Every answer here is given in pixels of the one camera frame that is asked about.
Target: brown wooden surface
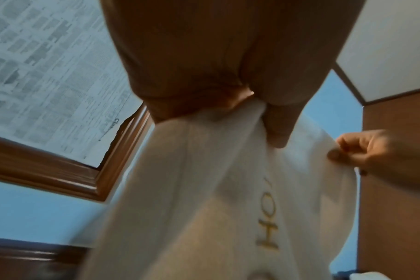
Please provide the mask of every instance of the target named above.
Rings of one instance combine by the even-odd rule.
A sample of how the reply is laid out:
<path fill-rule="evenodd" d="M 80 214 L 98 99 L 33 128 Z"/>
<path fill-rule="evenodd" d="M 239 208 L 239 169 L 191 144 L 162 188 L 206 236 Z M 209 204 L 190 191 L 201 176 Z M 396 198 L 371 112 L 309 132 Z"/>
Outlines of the brown wooden surface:
<path fill-rule="evenodd" d="M 104 201 L 148 130 L 145 106 L 127 119 L 98 168 L 0 138 L 0 180 Z"/>
<path fill-rule="evenodd" d="M 88 251 L 0 239 L 0 280 L 73 280 Z"/>
<path fill-rule="evenodd" d="M 420 145 L 420 93 L 364 107 L 363 129 L 388 129 Z M 420 279 L 420 196 L 362 177 L 358 270 Z"/>

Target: white towel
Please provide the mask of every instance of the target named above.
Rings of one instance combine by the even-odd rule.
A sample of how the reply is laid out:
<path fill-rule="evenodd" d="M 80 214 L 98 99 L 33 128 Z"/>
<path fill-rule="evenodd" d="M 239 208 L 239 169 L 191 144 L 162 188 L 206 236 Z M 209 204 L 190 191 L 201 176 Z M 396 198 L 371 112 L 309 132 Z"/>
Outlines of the white towel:
<path fill-rule="evenodd" d="M 328 162 L 335 142 L 304 116 L 270 147 L 264 109 L 252 98 L 158 124 L 81 279 L 331 279 L 355 173 Z"/>

